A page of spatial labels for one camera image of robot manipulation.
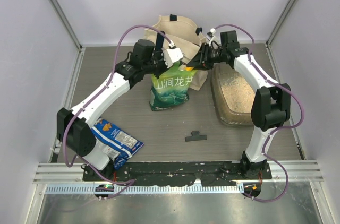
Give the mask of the yellow plastic scoop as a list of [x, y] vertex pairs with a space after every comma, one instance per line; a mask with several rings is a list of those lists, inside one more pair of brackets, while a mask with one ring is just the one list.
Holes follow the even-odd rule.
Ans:
[[186, 67], [186, 68], [184, 69], [184, 71], [185, 71], [185, 72], [188, 72], [188, 73], [194, 73], [194, 72], [195, 72], [194, 67]]

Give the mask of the green cat litter bag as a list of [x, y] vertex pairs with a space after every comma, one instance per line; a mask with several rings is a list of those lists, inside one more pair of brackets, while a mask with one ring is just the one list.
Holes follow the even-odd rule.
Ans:
[[159, 77], [151, 75], [149, 105], [152, 111], [170, 109], [189, 100], [188, 89], [197, 71], [181, 71], [179, 66], [177, 62]]

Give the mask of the black bag clip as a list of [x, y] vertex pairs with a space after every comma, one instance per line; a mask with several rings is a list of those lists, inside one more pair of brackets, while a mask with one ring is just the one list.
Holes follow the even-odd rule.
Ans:
[[191, 136], [185, 137], [185, 142], [203, 141], [207, 140], [207, 135], [200, 134], [199, 131], [192, 131]]

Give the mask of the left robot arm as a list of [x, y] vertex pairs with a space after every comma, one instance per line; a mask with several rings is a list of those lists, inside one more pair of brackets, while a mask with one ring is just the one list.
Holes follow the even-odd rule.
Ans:
[[100, 143], [92, 132], [95, 122], [146, 74], [161, 75], [181, 58], [173, 44], [165, 48], [155, 46], [150, 40], [138, 40], [127, 58], [115, 65], [114, 71], [94, 92], [72, 109], [61, 108], [57, 112], [57, 139], [95, 168], [94, 173], [100, 180], [109, 180], [113, 174], [113, 162], [100, 149]]

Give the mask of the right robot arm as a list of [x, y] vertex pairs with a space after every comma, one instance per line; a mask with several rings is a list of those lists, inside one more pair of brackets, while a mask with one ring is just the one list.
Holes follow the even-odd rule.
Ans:
[[236, 31], [220, 33], [220, 42], [215, 40], [215, 32], [214, 28], [208, 32], [206, 44], [187, 67], [210, 70], [216, 63], [226, 63], [243, 76], [255, 93], [250, 112], [254, 130], [237, 171], [251, 179], [265, 170], [268, 146], [277, 130], [290, 118], [290, 87], [279, 84], [259, 66], [251, 51], [240, 46]]

